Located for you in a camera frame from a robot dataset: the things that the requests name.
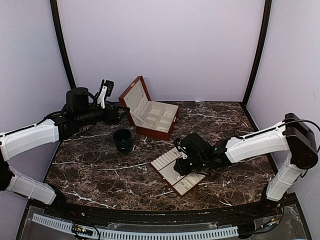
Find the red jewelry tray cream insert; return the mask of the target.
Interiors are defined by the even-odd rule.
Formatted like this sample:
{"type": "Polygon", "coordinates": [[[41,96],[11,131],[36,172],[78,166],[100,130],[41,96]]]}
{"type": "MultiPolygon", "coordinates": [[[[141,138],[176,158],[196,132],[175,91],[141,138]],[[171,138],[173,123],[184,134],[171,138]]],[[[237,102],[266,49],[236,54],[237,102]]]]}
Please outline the red jewelry tray cream insert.
{"type": "Polygon", "coordinates": [[[179,197],[185,196],[205,179],[205,175],[195,172],[181,176],[174,170],[175,162],[182,154],[174,147],[150,162],[151,167],[179,197]]]}

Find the dark green cup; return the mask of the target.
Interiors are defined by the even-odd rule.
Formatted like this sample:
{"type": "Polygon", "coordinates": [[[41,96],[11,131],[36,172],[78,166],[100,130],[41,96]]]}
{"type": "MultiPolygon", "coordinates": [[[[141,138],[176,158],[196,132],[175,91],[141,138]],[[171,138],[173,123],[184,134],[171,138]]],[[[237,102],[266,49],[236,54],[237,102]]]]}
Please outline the dark green cup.
{"type": "Polygon", "coordinates": [[[130,130],[124,128],[118,129],[113,133],[112,138],[116,149],[120,153],[128,155],[132,151],[134,145],[130,130]]]}

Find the red wooden jewelry box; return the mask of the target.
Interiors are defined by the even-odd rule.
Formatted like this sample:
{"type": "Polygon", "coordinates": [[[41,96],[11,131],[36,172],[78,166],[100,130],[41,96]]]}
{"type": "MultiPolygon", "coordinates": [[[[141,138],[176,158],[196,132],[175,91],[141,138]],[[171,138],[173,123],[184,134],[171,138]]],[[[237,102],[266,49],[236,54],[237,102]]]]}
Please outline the red wooden jewelry box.
{"type": "Polygon", "coordinates": [[[129,108],[126,115],[139,135],[169,141],[179,106],[152,101],[143,76],[138,76],[118,98],[119,103],[129,108]]]}

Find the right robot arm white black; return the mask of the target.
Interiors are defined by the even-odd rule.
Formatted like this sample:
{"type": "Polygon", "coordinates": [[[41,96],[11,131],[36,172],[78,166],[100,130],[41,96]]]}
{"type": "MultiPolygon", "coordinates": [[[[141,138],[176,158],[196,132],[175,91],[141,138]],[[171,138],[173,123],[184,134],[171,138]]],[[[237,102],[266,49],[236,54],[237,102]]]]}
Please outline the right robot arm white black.
{"type": "Polygon", "coordinates": [[[174,140],[182,156],[175,161],[173,168],[185,176],[207,168],[227,167],[264,154],[288,151],[284,164],[266,187],[265,198],[255,205],[255,213],[266,217],[274,210],[274,202],[278,202],[299,177],[318,163],[320,147],[307,123],[307,120],[287,113],[283,121],[271,127],[219,140],[215,145],[210,145],[198,133],[190,133],[184,139],[174,140]]]}

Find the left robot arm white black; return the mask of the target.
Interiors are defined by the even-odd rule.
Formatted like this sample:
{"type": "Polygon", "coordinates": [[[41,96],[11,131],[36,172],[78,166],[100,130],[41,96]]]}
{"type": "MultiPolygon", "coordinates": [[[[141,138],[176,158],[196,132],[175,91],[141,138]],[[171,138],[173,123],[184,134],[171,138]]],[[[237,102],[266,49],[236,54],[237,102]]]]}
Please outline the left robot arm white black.
{"type": "Polygon", "coordinates": [[[85,87],[76,87],[66,93],[62,110],[48,114],[38,123],[0,135],[0,189],[51,205],[60,218],[67,218],[70,206],[58,189],[20,173],[9,166],[13,157],[39,146],[62,142],[80,132],[81,128],[103,122],[118,124],[130,109],[106,100],[112,87],[102,85],[98,96],[85,87]]]}

